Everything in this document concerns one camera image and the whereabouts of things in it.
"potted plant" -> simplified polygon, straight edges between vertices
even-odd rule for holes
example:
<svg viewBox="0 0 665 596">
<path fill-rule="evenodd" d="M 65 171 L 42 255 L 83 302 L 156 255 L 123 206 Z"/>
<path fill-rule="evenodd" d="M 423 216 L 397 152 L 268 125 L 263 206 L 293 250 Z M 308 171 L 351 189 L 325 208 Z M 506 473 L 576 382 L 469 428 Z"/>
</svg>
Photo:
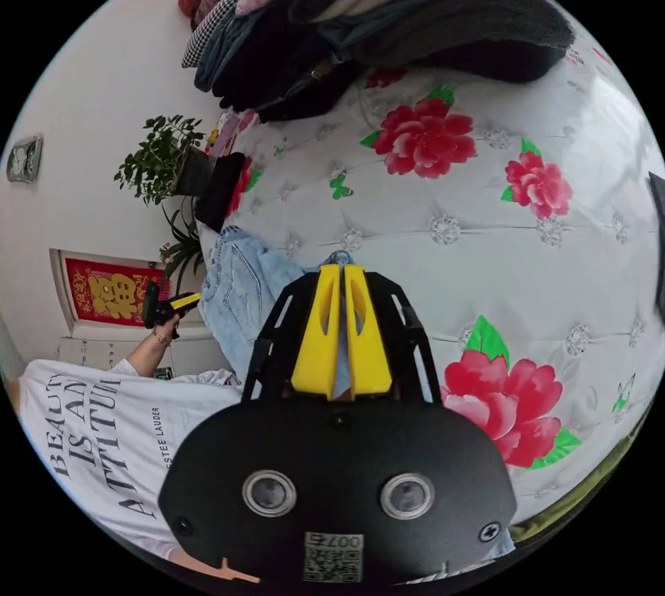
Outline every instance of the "potted plant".
<svg viewBox="0 0 665 596">
<path fill-rule="evenodd" d="M 180 269 L 178 273 L 178 279 L 175 287 L 175 294 L 180 293 L 180 286 L 182 284 L 182 277 L 185 274 L 185 269 L 189 265 L 192 259 L 194 260 L 194 275 L 199 269 L 199 266 L 203 263 L 203 252 L 201 251 L 201 241 L 199 240 L 199 231 L 196 227 L 196 220 L 194 219 L 194 199 L 191 200 L 190 205 L 190 220 L 185 218 L 184 211 L 182 210 L 183 204 L 180 208 L 173 213 L 172 217 L 169 219 L 166 214 L 166 210 L 162 207 L 164 212 L 164 217 L 166 217 L 170 227 L 171 233 L 176 240 L 175 245 L 166 243 L 159 250 L 159 258 L 162 263 L 166 264 L 164 268 L 164 273 L 161 278 L 161 286 L 164 286 L 164 281 L 170 279 L 171 276 Z M 180 229 L 175 225 L 177 216 L 180 215 L 180 218 L 184 224 L 184 229 Z"/>
<path fill-rule="evenodd" d="M 201 124 L 194 118 L 158 116 L 145 121 L 150 130 L 139 150 L 121 164 L 114 181 L 136 190 L 145 205 L 159 205 L 166 197 L 203 196 L 212 175 L 208 155 L 196 147 L 203 139 L 195 128 Z"/>
</svg>

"plant pot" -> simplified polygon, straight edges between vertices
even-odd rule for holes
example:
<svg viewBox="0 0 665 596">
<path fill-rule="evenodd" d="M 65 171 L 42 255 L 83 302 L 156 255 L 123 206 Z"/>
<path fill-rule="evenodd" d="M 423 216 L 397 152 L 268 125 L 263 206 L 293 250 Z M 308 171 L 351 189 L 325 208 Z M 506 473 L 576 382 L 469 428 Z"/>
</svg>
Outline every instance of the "plant pot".
<svg viewBox="0 0 665 596">
<path fill-rule="evenodd" d="M 190 146 L 175 181 L 174 196 L 203 196 L 212 174 L 210 157 L 203 150 Z"/>
</svg>

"red poster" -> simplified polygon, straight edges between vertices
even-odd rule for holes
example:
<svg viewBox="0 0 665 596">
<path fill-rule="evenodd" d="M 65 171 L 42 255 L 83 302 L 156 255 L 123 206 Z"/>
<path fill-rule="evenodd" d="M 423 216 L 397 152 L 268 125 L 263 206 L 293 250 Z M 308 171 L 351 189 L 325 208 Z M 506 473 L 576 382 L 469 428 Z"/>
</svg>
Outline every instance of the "red poster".
<svg viewBox="0 0 665 596">
<path fill-rule="evenodd" d="M 69 289 L 79 319 L 143 326 L 141 312 L 148 282 L 161 283 L 163 271 L 115 263 L 65 259 Z M 168 294 L 168 280 L 163 294 Z"/>
</svg>

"white t-shirt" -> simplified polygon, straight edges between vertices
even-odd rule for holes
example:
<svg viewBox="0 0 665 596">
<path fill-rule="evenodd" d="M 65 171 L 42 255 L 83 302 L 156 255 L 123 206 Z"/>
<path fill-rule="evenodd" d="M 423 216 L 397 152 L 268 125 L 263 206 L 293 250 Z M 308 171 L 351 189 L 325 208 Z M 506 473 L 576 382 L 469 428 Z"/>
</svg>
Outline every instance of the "white t-shirt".
<svg viewBox="0 0 665 596">
<path fill-rule="evenodd" d="M 165 559 L 178 542 L 157 495 L 184 438 L 240 402 L 226 370 L 140 377 L 122 360 L 103 371 L 35 360 L 19 379 L 20 418 L 37 454 L 84 511 Z"/>
</svg>

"bracelet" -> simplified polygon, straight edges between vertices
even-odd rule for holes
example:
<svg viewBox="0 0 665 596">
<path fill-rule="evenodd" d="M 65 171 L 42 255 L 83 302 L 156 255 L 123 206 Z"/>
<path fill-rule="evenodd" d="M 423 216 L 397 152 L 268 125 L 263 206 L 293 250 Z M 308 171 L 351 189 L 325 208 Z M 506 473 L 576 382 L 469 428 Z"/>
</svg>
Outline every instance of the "bracelet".
<svg viewBox="0 0 665 596">
<path fill-rule="evenodd" d="M 167 341 L 161 335 L 158 335 L 154 328 L 152 329 L 152 334 L 158 339 L 159 344 L 163 344 L 165 347 L 167 347 L 171 342 L 171 340 Z"/>
</svg>

